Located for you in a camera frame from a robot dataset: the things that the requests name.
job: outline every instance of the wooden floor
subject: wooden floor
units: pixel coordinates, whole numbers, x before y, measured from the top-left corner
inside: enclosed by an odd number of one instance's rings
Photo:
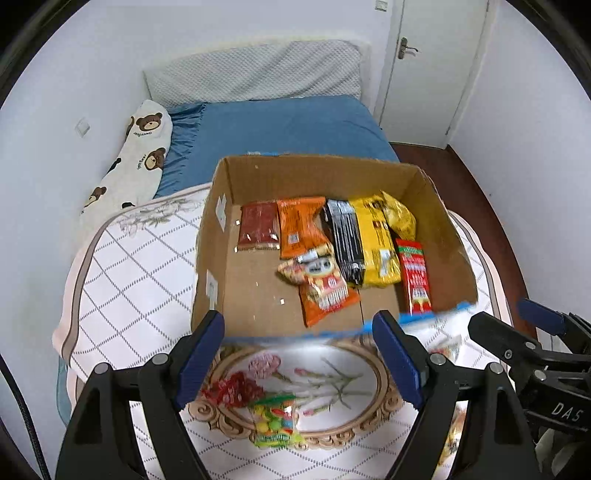
[[[421,167],[433,179],[446,207],[472,226],[499,272],[515,328],[535,336],[535,329],[517,313],[517,300],[527,297],[527,290],[509,240],[461,159],[451,147],[445,150],[402,144],[392,147],[400,161]]]

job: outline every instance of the cardboard box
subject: cardboard box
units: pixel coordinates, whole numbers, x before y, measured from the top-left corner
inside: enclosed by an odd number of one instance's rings
[[[363,288],[361,303],[306,329],[298,288],[277,274],[279,251],[236,251],[241,205],[295,197],[349,200],[380,191],[403,202],[417,219],[434,311],[475,303],[476,281],[466,251],[429,177],[418,167],[319,155],[244,155],[220,160],[198,240],[199,283],[191,326],[206,312],[224,315],[226,337],[301,336],[359,331],[378,310],[405,309],[402,288]]]

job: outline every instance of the white wall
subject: white wall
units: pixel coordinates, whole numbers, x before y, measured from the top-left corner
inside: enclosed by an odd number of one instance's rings
[[[530,297],[591,319],[591,100],[505,1],[450,144],[488,196]]]
[[[373,107],[390,16],[391,8],[374,10],[374,0],[91,0],[27,67],[0,111],[0,351],[33,414],[52,474],[64,427],[55,407],[51,332],[80,207],[119,151],[130,114],[147,97],[141,69],[219,42],[354,34],[372,45]],[[74,126],[83,116],[90,132],[81,139]],[[0,416],[34,465],[2,381]]]

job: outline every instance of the door handle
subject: door handle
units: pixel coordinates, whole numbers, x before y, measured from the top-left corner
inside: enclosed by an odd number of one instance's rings
[[[406,37],[402,37],[402,40],[400,40],[400,50],[398,50],[398,58],[400,60],[402,60],[404,58],[404,54],[406,53],[407,50],[414,50],[417,53],[420,52],[418,48],[409,47],[408,46],[408,39]]]

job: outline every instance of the black cable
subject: black cable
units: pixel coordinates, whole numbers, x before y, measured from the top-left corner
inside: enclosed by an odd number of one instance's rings
[[[25,426],[27,427],[27,432],[29,434],[29,438],[31,439],[31,446],[33,447],[33,452],[35,453],[35,458],[37,459],[37,465],[39,465],[41,476],[43,477],[43,480],[51,480],[49,470],[47,469],[47,464],[45,463],[45,457],[43,456],[43,451],[41,450],[41,444],[39,443],[39,438],[37,437],[37,432],[35,431],[35,426],[33,425],[33,419],[31,418],[31,414],[29,413],[25,399],[18,388],[17,382],[14,380],[12,373],[8,369],[8,365],[4,361],[4,358],[2,358],[1,354],[0,372],[2,372],[4,380],[6,380],[6,383],[10,387],[14,399],[17,401],[18,408],[21,409],[22,419],[25,421]]]

